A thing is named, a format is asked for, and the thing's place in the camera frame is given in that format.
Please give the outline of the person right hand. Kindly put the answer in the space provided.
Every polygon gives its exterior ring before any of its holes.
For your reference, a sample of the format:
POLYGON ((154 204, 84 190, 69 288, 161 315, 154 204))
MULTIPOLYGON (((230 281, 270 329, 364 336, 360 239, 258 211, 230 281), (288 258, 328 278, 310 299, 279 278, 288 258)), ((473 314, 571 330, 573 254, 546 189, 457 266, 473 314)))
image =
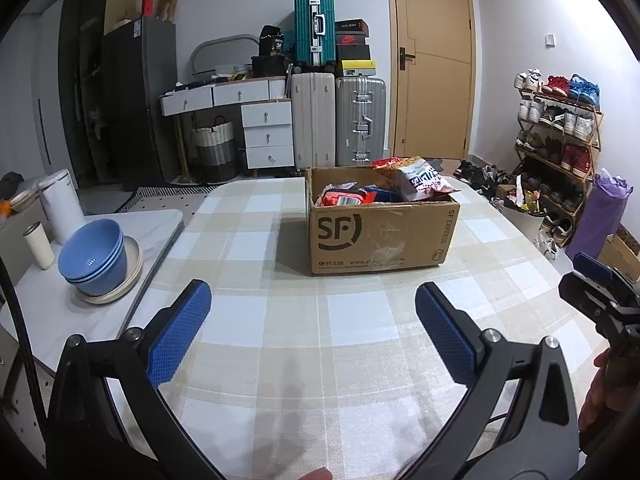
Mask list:
POLYGON ((628 391, 624 388, 610 390, 605 387, 605 369, 608 365, 608 350, 601 352, 594 360, 597 367, 590 388, 586 394, 578 417, 578 429, 585 431, 598 417, 602 408, 621 412, 628 403, 628 391))

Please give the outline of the person left hand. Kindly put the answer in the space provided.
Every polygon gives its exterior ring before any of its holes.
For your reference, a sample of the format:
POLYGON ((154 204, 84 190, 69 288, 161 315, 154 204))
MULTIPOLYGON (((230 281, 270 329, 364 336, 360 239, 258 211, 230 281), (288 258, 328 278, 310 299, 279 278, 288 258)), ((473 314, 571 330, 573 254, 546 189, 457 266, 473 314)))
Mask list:
POLYGON ((303 477, 300 477, 298 480, 332 480, 333 474, 326 467, 318 468, 308 474, 304 474, 303 477))

